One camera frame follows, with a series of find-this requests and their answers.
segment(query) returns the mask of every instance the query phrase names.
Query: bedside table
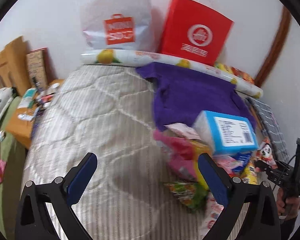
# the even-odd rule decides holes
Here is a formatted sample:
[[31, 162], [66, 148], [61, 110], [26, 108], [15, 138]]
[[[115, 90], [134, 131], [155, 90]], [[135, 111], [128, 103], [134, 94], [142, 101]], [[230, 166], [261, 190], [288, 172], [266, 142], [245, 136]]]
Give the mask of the bedside table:
[[[63, 82], [64, 79], [55, 79], [49, 84], [49, 86], [55, 83], [60, 83], [61, 86]], [[34, 112], [36, 108], [37, 108], [36, 106], [33, 106], [32, 111]], [[30, 112], [30, 110], [27, 108], [16, 109], [8, 125], [5, 128], [5, 131], [11, 133], [18, 142], [20, 142], [26, 149], [29, 150], [31, 145], [31, 131], [32, 131], [33, 121], [31, 122], [24, 121], [18, 118], [19, 114], [24, 114], [26, 111]]]

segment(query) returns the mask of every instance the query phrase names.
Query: brown wooden pole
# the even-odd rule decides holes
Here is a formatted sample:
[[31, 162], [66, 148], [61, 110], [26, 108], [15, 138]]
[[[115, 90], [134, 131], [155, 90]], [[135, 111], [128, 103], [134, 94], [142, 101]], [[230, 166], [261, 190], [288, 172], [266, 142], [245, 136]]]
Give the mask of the brown wooden pole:
[[264, 61], [262, 67], [260, 68], [257, 77], [255, 78], [254, 83], [257, 87], [262, 86], [262, 84], [265, 82], [266, 78], [268, 77], [269, 73], [274, 68], [274, 65], [280, 56], [281, 50], [288, 36], [290, 22], [291, 22], [291, 14], [289, 10], [284, 6], [282, 8], [282, 17], [281, 17], [279, 29], [272, 43], [269, 54], [266, 57], [266, 60]]

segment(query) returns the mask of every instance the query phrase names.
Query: green blanket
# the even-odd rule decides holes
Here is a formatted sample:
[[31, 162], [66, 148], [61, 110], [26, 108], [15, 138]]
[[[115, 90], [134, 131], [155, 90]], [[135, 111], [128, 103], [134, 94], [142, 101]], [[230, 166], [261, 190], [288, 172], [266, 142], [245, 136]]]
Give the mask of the green blanket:
[[[11, 102], [1, 119], [0, 131], [5, 129], [20, 101], [21, 98], [16, 97]], [[6, 133], [5, 139], [0, 143], [0, 159], [7, 162], [3, 182], [0, 184], [0, 231], [6, 239], [12, 240], [26, 150], [10, 133]]]

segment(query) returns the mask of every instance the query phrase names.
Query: human hand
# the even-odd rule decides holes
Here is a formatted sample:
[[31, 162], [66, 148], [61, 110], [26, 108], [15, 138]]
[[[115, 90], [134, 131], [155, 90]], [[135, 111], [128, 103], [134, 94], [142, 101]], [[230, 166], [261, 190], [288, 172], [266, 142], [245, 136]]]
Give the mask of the human hand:
[[[278, 215], [280, 216], [281, 214], [284, 213], [284, 205], [285, 203], [282, 200], [283, 197], [283, 189], [279, 188], [278, 194], [277, 194], [277, 209], [278, 209]], [[300, 197], [290, 197], [286, 199], [287, 204], [291, 204], [291, 210], [290, 213], [287, 215], [287, 218], [285, 220], [289, 220], [292, 218], [295, 218], [298, 215], [299, 207], [300, 207]]]

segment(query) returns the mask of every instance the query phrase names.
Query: purple shirt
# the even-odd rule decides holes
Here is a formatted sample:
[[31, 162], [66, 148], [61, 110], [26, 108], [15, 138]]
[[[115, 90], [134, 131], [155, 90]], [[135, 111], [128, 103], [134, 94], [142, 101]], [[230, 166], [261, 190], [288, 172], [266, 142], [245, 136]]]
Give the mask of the purple shirt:
[[235, 85], [196, 70], [153, 62], [136, 68], [144, 79], [155, 81], [154, 121], [161, 131], [164, 125], [181, 122], [192, 126], [202, 110], [246, 117], [253, 128], [254, 117], [239, 95]]

